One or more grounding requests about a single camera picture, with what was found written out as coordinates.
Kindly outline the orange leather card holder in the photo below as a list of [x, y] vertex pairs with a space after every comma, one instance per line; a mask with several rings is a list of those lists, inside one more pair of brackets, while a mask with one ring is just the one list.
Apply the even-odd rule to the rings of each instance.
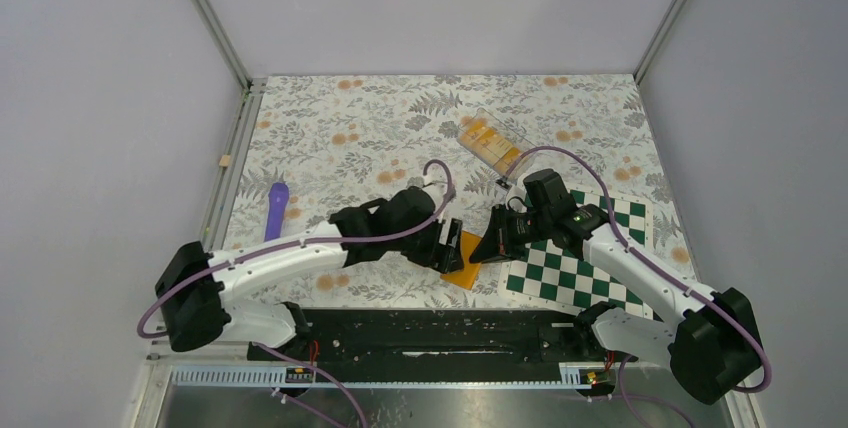
[[472, 263], [470, 257], [474, 250], [479, 246], [482, 238], [475, 234], [463, 231], [460, 237], [461, 260], [463, 262], [462, 269], [442, 274], [440, 279], [444, 282], [451, 283], [460, 288], [470, 291], [478, 278], [481, 269], [480, 263]]

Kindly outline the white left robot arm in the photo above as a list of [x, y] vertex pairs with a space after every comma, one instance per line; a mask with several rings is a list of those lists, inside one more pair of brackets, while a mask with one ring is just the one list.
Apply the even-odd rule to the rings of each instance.
[[292, 278], [374, 262], [398, 253], [440, 274], [460, 271], [463, 225], [441, 213], [450, 194], [411, 187], [390, 199], [343, 208], [299, 235], [248, 249], [207, 252], [181, 246], [155, 284], [170, 348], [190, 352], [213, 342], [256, 342], [296, 359], [309, 349], [304, 321], [287, 305], [252, 295]]

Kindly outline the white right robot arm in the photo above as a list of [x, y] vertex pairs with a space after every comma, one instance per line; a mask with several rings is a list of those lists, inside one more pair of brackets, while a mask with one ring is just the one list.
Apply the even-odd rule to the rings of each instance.
[[695, 400], [713, 404], [756, 371], [764, 383], [771, 366], [752, 305], [735, 288], [718, 292], [668, 267], [625, 236], [610, 209], [579, 205], [561, 176], [543, 169], [523, 179], [523, 210], [497, 204], [473, 263], [521, 259], [530, 244], [552, 242], [599, 268], [633, 292], [655, 313], [648, 319], [610, 303], [578, 316], [575, 350], [597, 360], [608, 351], [636, 356], [669, 370]]

